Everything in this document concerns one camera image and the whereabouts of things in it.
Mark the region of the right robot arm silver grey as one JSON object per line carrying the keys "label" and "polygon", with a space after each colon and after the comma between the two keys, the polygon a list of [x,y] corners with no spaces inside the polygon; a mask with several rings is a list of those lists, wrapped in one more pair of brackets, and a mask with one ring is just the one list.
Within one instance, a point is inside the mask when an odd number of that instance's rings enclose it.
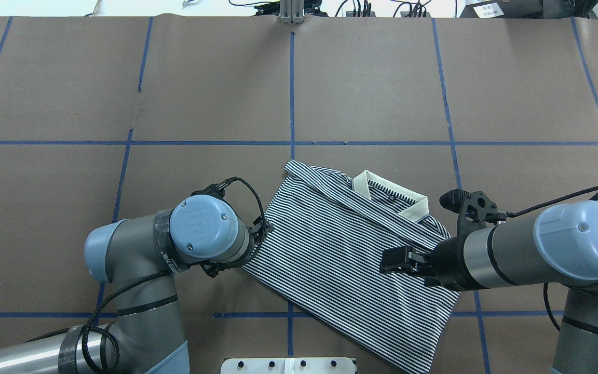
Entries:
{"label": "right robot arm silver grey", "polygon": [[440,204],[458,214],[456,236],[430,253],[386,249],[380,272],[427,287],[472,291],[558,283],[569,289],[552,373],[598,373],[598,201],[560,204],[522,217],[483,192],[455,189]]}

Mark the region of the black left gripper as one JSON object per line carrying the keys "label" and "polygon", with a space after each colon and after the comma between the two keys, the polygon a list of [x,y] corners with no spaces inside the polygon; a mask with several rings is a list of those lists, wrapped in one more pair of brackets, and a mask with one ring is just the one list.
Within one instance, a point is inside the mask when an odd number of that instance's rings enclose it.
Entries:
{"label": "black left gripper", "polygon": [[199,266],[211,278],[250,263],[275,229],[252,185],[247,189],[259,209],[252,226],[247,226],[225,200],[227,187],[210,184],[190,195],[190,266]]}

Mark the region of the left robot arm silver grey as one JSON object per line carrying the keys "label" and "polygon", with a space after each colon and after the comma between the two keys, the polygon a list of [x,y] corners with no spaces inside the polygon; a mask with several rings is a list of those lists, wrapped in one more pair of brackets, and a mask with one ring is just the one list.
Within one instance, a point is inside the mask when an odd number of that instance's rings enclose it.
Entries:
{"label": "left robot arm silver grey", "polygon": [[85,241],[85,263],[114,291],[85,324],[0,350],[0,373],[189,373],[189,343],[175,276],[209,277],[249,263],[272,225],[257,192],[251,225],[225,200],[232,177],[194,191],[175,208],[99,227]]}

